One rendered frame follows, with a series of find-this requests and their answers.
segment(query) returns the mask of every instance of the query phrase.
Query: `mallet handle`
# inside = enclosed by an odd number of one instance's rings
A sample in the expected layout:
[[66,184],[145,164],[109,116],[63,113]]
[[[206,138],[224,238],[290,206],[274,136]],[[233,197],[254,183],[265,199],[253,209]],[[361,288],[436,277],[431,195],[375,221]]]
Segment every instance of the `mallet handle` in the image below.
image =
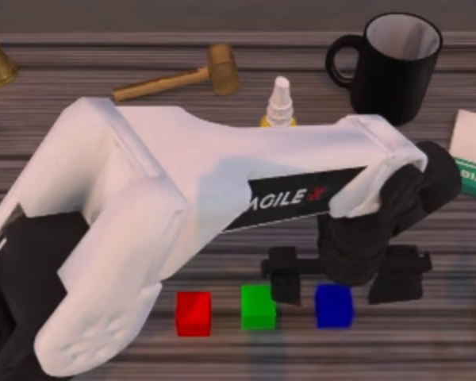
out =
[[138,98],[143,95],[159,93],[160,91],[200,83],[209,79],[209,70],[207,67],[201,67],[183,74],[168,75],[146,82],[133,83],[113,90],[115,101]]

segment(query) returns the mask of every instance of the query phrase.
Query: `wooden table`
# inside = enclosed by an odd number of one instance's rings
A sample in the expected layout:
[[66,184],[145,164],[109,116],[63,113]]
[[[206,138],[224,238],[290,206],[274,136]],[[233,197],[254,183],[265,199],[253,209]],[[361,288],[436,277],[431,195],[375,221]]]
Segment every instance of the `wooden table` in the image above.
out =
[[[333,123],[351,114],[347,94],[322,71],[325,51],[344,33],[0,35],[21,65],[0,89],[0,200],[62,109],[82,96],[108,97],[112,88],[205,63],[205,47],[229,41],[243,90],[217,98],[209,83],[131,101],[176,105],[209,121],[258,125],[276,75],[292,85],[302,124]],[[423,108],[402,132],[447,147],[458,108],[476,111],[476,33],[446,33]],[[352,56],[343,54],[345,67]],[[259,280],[272,245],[316,254],[313,218],[218,237],[165,282],[138,339],[112,362],[80,381],[476,380],[476,200],[461,196],[396,239],[432,252],[435,270],[417,302],[367,305],[367,287],[354,289],[352,329],[316,330],[313,291],[304,306],[281,307],[274,332],[240,330],[240,285]],[[211,291],[213,335],[176,337],[177,291]]]

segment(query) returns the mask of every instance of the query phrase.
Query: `yellow bottle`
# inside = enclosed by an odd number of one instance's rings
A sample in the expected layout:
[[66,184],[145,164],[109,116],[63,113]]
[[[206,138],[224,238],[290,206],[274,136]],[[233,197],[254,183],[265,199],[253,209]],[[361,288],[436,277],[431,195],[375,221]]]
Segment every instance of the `yellow bottle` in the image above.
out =
[[290,127],[297,125],[294,118],[293,101],[287,78],[277,77],[268,102],[267,114],[261,119],[261,127]]

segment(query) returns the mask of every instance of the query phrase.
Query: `green label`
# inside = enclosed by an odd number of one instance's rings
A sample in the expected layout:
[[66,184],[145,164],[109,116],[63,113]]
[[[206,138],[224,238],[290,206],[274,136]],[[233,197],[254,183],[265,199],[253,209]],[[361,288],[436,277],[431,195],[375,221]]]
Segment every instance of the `green label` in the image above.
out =
[[462,192],[476,197],[476,163],[455,158],[462,176]]

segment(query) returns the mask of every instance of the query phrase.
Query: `red cube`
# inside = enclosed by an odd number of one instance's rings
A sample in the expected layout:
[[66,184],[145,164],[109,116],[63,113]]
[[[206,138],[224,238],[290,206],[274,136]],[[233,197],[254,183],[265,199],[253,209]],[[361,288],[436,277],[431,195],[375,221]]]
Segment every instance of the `red cube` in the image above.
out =
[[210,336],[212,297],[209,292],[178,292],[176,332],[180,337]]

